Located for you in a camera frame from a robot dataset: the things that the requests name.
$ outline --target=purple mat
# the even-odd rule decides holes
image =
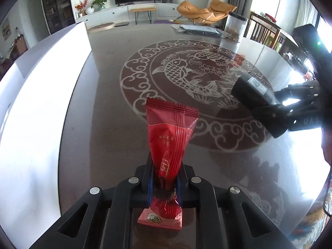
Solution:
[[[167,20],[156,20],[154,21],[154,24],[174,24],[174,22]]]

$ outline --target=window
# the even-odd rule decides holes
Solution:
[[[319,18],[319,24],[317,32],[320,36],[320,39],[324,43],[325,47],[331,53],[332,50],[332,28],[328,25],[321,17]]]

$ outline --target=white tv cabinet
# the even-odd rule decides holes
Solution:
[[[92,14],[75,19],[75,22],[84,21],[88,28],[108,22],[135,22],[135,13],[130,13],[131,9],[145,8],[145,7],[156,7],[157,11],[152,12],[152,21],[154,20],[169,20],[175,19],[180,16],[177,11],[179,4],[163,4],[163,3],[147,3],[147,4],[134,4],[134,5],[124,5],[106,8],[104,10],[93,12]],[[146,12],[139,14],[139,20],[148,20],[148,15]]]

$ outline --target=metal screw head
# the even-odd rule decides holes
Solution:
[[[92,187],[90,189],[90,194],[98,194],[100,192],[100,189],[98,187]]]
[[[238,193],[240,192],[240,188],[237,187],[237,186],[232,186],[232,187],[230,188],[230,192],[231,192],[232,194],[238,194]]]
[[[131,177],[128,180],[128,182],[130,182],[131,184],[137,184],[138,181],[139,181],[139,179],[137,177]]]
[[[194,183],[194,184],[199,184],[202,179],[200,177],[192,177],[191,178],[191,181]]]

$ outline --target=glossy table surface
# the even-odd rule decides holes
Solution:
[[[242,72],[274,90],[303,82],[276,51],[248,39],[236,45],[182,34],[168,24],[119,27],[92,33],[89,39],[92,53],[77,81],[62,134],[62,213],[91,187],[116,186],[145,164],[144,103],[153,96],[200,109],[183,158],[197,176],[223,188],[239,186],[286,235],[297,226],[329,172],[320,128],[274,139],[230,95]],[[173,233],[135,223],[133,244],[154,247],[165,241],[170,247],[194,248],[192,210],[184,211],[183,224]]]

